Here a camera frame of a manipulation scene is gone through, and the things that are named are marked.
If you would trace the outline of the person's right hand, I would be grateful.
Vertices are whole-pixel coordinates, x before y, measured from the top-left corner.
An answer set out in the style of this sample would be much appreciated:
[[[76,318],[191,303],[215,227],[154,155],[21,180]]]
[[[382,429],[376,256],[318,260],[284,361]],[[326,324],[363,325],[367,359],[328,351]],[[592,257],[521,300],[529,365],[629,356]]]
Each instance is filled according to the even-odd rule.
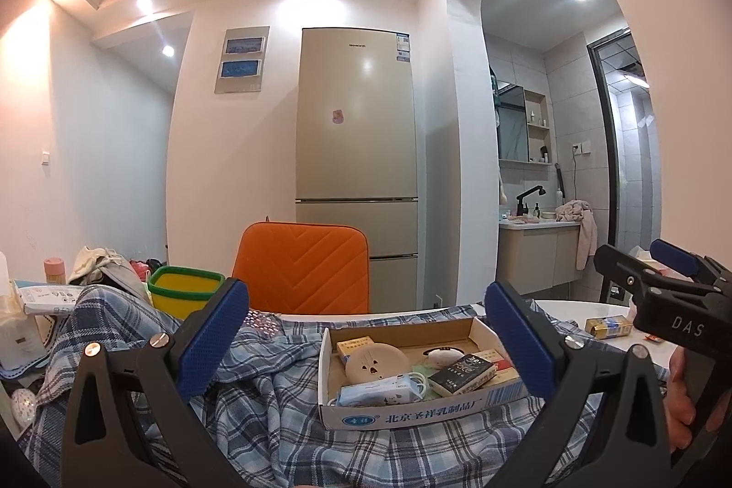
[[[691,424],[695,420],[696,409],[684,380],[685,367],[685,349],[678,347],[669,360],[669,379],[664,397],[670,452],[685,450],[692,442]]]

